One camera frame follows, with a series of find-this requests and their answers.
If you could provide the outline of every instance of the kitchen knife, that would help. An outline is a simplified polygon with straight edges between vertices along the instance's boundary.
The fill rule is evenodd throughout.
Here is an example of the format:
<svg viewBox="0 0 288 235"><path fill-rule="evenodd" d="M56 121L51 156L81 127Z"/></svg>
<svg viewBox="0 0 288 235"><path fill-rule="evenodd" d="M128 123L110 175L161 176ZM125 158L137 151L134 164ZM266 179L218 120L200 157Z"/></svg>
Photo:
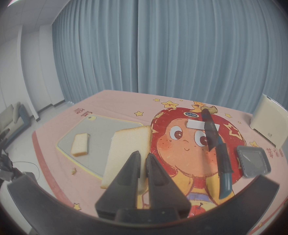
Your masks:
<svg viewBox="0 0 288 235"><path fill-rule="evenodd" d="M204 129L208 144L208 150L211 151L214 147L218 145L219 134L208 109L203 109L201 114L203 121L205 122Z"/></svg>
<svg viewBox="0 0 288 235"><path fill-rule="evenodd" d="M205 122L205 135L208 149L216 147L218 175L220 181L219 199L226 198L232 192L232 166L228 155L228 149L218 134L215 123L207 109L202 110L202 118Z"/></svg>

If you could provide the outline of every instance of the sofa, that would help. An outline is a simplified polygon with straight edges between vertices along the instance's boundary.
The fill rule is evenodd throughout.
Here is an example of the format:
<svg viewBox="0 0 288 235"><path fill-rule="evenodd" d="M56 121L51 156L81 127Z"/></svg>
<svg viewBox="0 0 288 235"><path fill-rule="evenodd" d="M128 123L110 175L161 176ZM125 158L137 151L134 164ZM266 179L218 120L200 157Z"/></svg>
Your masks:
<svg viewBox="0 0 288 235"><path fill-rule="evenodd" d="M31 126L31 119L23 104L10 104L0 113L0 135L7 138L5 148L24 130Z"/></svg>

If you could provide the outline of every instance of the gray tray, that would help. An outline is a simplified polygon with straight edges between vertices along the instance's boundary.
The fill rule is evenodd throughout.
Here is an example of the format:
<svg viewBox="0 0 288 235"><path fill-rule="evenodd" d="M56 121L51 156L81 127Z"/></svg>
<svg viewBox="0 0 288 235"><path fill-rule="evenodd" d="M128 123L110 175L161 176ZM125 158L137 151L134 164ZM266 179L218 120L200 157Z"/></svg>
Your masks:
<svg viewBox="0 0 288 235"><path fill-rule="evenodd" d="M103 177L107 163L111 138L116 131L142 126L141 123L129 122L104 116L91 114L86 116L72 130L70 130L57 144L71 160L93 174ZM71 155L71 146L76 134L88 133L88 154L80 157Z"/></svg>
<svg viewBox="0 0 288 235"><path fill-rule="evenodd" d="M257 175L265 175L271 172L267 155L263 148L239 145L236 148L243 175L246 178L253 178Z"/></svg>

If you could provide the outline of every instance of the bread slice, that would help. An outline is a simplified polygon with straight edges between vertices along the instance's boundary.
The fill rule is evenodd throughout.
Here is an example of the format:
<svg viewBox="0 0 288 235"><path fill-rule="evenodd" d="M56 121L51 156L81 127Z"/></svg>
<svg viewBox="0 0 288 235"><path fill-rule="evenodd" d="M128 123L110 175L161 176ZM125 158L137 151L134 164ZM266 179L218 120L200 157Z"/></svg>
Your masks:
<svg viewBox="0 0 288 235"><path fill-rule="evenodd" d="M147 187L145 160L150 152L151 138L150 126L116 131L111 140L107 165L100 188L107 189L130 155L134 151L139 151L141 155L141 175L138 194L143 194Z"/></svg>
<svg viewBox="0 0 288 235"><path fill-rule="evenodd" d="M72 143L71 155L75 157L87 155L88 137L89 134L87 133L75 135L74 141Z"/></svg>

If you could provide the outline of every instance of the teal knife handle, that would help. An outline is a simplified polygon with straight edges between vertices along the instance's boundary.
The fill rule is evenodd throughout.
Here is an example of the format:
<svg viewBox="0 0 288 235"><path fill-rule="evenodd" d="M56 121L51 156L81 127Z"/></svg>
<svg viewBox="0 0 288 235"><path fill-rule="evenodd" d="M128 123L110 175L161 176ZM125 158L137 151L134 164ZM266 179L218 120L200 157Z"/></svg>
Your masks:
<svg viewBox="0 0 288 235"><path fill-rule="evenodd" d="M232 173L221 173L219 199L226 198L232 192Z"/></svg>
<svg viewBox="0 0 288 235"><path fill-rule="evenodd" d="M222 142L221 137L218 137L219 145L216 147L218 174L220 178L219 199L229 196L232 192L232 166L228 155L226 144Z"/></svg>

